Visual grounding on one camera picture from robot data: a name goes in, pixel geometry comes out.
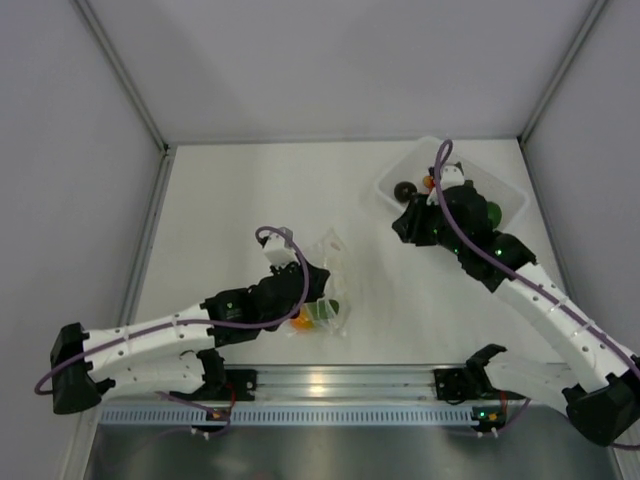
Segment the dark purple fake plum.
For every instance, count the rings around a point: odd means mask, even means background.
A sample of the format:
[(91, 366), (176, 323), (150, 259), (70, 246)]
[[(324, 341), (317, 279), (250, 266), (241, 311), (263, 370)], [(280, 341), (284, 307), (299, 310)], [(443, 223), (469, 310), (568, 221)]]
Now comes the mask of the dark purple fake plum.
[(407, 204), (417, 192), (415, 184), (410, 181), (401, 181), (394, 186), (393, 195), (399, 204)]

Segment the fake strawberry bunch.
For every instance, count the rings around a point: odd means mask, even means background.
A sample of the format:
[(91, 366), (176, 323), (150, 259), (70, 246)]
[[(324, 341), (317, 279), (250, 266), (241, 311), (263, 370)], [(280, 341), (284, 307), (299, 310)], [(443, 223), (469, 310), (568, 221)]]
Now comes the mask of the fake strawberry bunch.
[(428, 174), (423, 177), (422, 184), (427, 193), (435, 190), (435, 175), (433, 169), (430, 169)]

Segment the clear zip top bag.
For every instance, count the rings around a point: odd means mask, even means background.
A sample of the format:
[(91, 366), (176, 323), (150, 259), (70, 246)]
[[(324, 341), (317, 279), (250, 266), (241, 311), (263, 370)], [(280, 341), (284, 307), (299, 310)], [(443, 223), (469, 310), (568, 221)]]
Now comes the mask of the clear zip top bag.
[[(330, 271), (331, 276), (325, 288), (325, 295), (321, 299), (337, 300), (340, 303), (340, 312), (336, 318), (329, 321), (315, 321), (313, 319), (315, 328), (305, 332), (295, 331), (290, 325), (290, 319), (285, 323), (287, 335), (290, 337), (311, 334), (345, 336), (346, 324), (352, 312), (357, 293), (353, 262), (346, 244), (334, 229), (329, 229), (315, 244), (306, 248), (303, 253), (312, 265)], [(312, 317), (309, 310), (310, 304), (305, 303), (301, 312)]]

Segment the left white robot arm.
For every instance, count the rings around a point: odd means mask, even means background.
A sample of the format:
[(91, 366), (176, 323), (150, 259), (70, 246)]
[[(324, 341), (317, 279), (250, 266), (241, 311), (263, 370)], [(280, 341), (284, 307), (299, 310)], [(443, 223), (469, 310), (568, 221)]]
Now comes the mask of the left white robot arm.
[(114, 397), (176, 395), (215, 399), (226, 386), (219, 348), (256, 339), (321, 300), (331, 274), (308, 262), (273, 267), (245, 288), (221, 291), (181, 312), (130, 327), (62, 327), (50, 352), (48, 392), (57, 415)]

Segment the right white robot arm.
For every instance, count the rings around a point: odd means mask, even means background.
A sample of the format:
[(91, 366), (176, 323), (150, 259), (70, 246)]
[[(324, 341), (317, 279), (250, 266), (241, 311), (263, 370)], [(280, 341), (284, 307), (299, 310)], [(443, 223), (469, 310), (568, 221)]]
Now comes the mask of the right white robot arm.
[(422, 193), (403, 181), (394, 197), (405, 207), (392, 224), (401, 242), (453, 254), (469, 277), (515, 310), (564, 363), (529, 361), (488, 344), (465, 363), (471, 392), (488, 397), (508, 391), (543, 403), (592, 443), (619, 447), (619, 437), (639, 420), (638, 354), (588, 319), (522, 241), (498, 230), (488, 201), (471, 183)]

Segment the orange fake fruit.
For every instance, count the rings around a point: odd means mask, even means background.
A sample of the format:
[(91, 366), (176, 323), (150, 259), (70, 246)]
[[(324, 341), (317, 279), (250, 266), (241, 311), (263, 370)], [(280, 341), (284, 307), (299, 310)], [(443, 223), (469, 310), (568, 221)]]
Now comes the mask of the orange fake fruit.
[(313, 318), (304, 312), (300, 312), (296, 317), (292, 318), (290, 325), (297, 332), (311, 331), (315, 328)]

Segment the aluminium mounting rail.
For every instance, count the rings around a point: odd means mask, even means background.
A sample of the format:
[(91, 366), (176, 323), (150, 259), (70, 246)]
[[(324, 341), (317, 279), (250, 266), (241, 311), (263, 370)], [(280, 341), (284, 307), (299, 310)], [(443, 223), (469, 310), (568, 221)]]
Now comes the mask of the aluminium mounting rail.
[(126, 367), (118, 373), (87, 374), (101, 400), (170, 391), (193, 393), (227, 369), (258, 372), (255, 400), (422, 399), (437, 398), (433, 371), (454, 366), (429, 365), (221, 365), (207, 366), (185, 357), (162, 364)]

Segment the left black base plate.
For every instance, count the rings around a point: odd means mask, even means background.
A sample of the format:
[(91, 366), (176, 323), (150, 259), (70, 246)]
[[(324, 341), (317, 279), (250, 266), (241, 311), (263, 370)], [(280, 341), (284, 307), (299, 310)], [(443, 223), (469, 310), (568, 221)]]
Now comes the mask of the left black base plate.
[(206, 380), (193, 393), (170, 391), (171, 396), (191, 402), (236, 401), (253, 402), (258, 372), (255, 369), (227, 369), (220, 379)]

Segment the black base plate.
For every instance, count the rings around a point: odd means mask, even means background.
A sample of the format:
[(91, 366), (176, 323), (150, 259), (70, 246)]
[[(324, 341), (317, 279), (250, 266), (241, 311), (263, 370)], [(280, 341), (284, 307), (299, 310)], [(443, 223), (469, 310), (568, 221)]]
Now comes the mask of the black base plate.
[(496, 390), (486, 375), (468, 367), (441, 368), (433, 371), (436, 395), (448, 403), (462, 403), (470, 400), (492, 400)]
[(170, 391), (171, 396), (191, 402), (236, 401), (253, 402), (258, 372), (255, 369), (227, 369), (220, 379), (206, 380), (193, 393)]

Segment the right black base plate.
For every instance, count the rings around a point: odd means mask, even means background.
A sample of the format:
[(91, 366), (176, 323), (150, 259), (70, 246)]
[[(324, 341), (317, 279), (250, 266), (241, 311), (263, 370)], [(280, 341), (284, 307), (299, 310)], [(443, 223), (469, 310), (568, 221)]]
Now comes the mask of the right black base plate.
[(496, 390), (486, 375), (468, 367), (441, 368), (433, 371), (436, 395), (448, 403), (462, 403), (470, 400), (492, 400)]

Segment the right frame post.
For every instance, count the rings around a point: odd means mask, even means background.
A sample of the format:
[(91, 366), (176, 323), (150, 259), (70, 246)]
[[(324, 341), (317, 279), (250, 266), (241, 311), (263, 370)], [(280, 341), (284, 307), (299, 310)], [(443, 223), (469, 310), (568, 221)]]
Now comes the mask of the right frame post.
[(518, 144), (521, 147), (527, 144), (535, 132), (538, 124), (554, 99), (554, 96), (562, 86), (583, 47), (588, 42), (594, 29), (610, 4), (611, 1), (609, 0), (595, 0), (589, 2), (586, 13), (580, 20), (575, 32), (570, 36), (569, 43), (562, 51), (559, 62), (554, 67), (551, 76), (545, 83), (541, 95), (536, 100), (524, 127), (518, 135)]

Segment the frame post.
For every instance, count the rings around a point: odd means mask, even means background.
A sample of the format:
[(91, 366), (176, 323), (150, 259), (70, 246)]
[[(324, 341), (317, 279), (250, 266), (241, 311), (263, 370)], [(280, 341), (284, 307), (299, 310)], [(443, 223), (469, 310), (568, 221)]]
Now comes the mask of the frame post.
[(554, 67), (551, 76), (545, 83), (541, 95), (536, 100), (524, 127), (518, 135), (518, 144), (521, 147), (527, 144), (535, 132), (538, 124), (554, 99), (554, 96), (562, 86), (583, 47), (588, 42), (594, 29), (610, 4), (611, 1), (609, 0), (595, 0), (589, 2), (586, 13), (580, 20), (575, 32), (570, 36), (569, 43), (562, 51), (559, 62)]
[(71, 5), (77, 11), (82, 23), (96, 42), (110, 71), (115, 76), (122, 92), (142, 122), (152, 142), (160, 152), (166, 152), (169, 149), (169, 144), (161, 133), (157, 122), (153, 119), (147, 103), (144, 101), (129, 69), (97, 15), (94, 6), (87, 0), (72, 0)]

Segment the left frame post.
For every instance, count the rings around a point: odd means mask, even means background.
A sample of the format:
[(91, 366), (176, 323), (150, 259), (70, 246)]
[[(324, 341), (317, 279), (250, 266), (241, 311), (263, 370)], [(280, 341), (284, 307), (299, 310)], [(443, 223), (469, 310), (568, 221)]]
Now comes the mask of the left frame post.
[(115, 76), (122, 92), (142, 122), (152, 142), (160, 152), (166, 152), (169, 149), (169, 144), (161, 133), (157, 122), (153, 119), (147, 103), (144, 101), (129, 69), (97, 15), (94, 6), (87, 0), (72, 0), (71, 5), (77, 11), (82, 23), (96, 42), (110, 71)]

